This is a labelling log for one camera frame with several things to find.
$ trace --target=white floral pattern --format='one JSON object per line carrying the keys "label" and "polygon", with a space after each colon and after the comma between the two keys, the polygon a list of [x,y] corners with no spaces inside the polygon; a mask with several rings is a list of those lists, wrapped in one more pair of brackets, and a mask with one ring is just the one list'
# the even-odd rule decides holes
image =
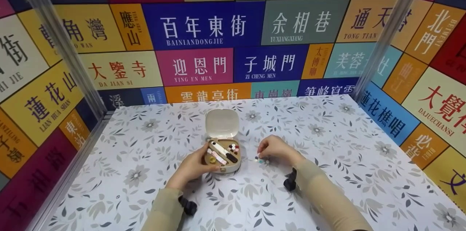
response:
{"label": "white floral pattern", "polygon": [[185,196],[198,211],[182,231],[329,230],[299,191],[285,190],[289,166],[254,161],[270,134],[322,168],[374,230],[465,230],[466,216],[348,95],[120,108],[48,230],[140,231],[158,190],[208,137],[204,117],[214,108],[240,115],[242,165],[190,183]]}

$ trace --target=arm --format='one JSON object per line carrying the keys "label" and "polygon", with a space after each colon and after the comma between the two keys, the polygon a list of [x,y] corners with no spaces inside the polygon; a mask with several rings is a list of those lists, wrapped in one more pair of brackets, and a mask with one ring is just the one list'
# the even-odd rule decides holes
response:
{"label": "arm", "polygon": [[334,231],[373,231],[353,203],[316,164],[301,159],[294,167],[297,171],[296,185]]}
{"label": "arm", "polygon": [[173,188],[158,191],[141,231],[176,231],[183,214],[183,207],[178,202],[182,195],[180,190]]}
{"label": "arm", "polygon": [[270,135],[258,147],[259,157],[277,156],[296,169],[296,185],[333,231],[373,231],[366,219],[316,164],[307,160],[280,137]]}
{"label": "arm", "polygon": [[182,190],[188,181],[204,173],[217,171],[215,165],[203,165],[202,157],[209,145],[205,145],[189,154],[168,180],[165,188],[158,191],[150,215],[141,231],[176,231],[183,215],[183,207],[178,201],[183,196]]}

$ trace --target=beige sleeve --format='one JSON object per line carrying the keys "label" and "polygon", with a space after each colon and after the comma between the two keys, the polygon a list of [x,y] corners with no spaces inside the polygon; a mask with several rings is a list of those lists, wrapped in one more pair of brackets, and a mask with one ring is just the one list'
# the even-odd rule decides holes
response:
{"label": "beige sleeve", "polygon": [[353,203],[316,164],[303,160],[295,168],[299,189],[320,211],[333,231],[373,231]]}
{"label": "beige sleeve", "polygon": [[178,202],[182,195],[180,190],[173,188],[158,191],[141,231],[176,231],[183,215],[183,207]]}

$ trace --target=white plastic case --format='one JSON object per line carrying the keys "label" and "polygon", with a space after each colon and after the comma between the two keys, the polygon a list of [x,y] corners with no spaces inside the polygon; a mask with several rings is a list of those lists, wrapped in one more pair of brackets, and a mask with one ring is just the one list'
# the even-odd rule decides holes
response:
{"label": "white plastic case", "polygon": [[[239,127],[240,117],[238,116],[238,113],[236,113],[234,110],[213,109],[205,115],[205,131],[207,132],[209,137],[216,140],[216,142],[219,143],[228,152],[230,152],[229,146],[231,144],[234,143],[238,147],[240,146],[238,141],[236,141],[234,138],[238,134]],[[236,163],[232,163],[224,155],[220,155],[228,161],[228,164],[221,165],[217,161],[216,164],[220,165],[220,170],[216,171],[215,173],[226,174],[238,170],[238,168],[240,168],[241,165],[241,149],[242,148],[239,147],[239,151],[237,152],[238,154],[230,152],[238,159],[238,162]],[[204,160],[207,164],[210,164],[209,160],[211,157],[212,155],[207,153],[204,155]]]}

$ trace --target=black binder clip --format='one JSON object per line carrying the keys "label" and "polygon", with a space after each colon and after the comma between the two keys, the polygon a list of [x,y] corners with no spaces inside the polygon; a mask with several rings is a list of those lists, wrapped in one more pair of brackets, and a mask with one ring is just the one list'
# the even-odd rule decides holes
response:
{"label": "black binder clip", "polygon": [[289,192],[294,191],[296,189],[296,175],[297,175],[296,169],[293,168],[293,171],[288,175],[288,178],[285,179],[285,181],[283,182],[283,185]]}
{"label": "black binder clip", "polygon": [[185,213],[188,216],[193,216],[196,211],[198,210],[198,205],[194,203],[193,201],[189,201],[188,199],[184,198],[183,196],[180,196],[178,198],[179,203],[181,206],[184,208]]}

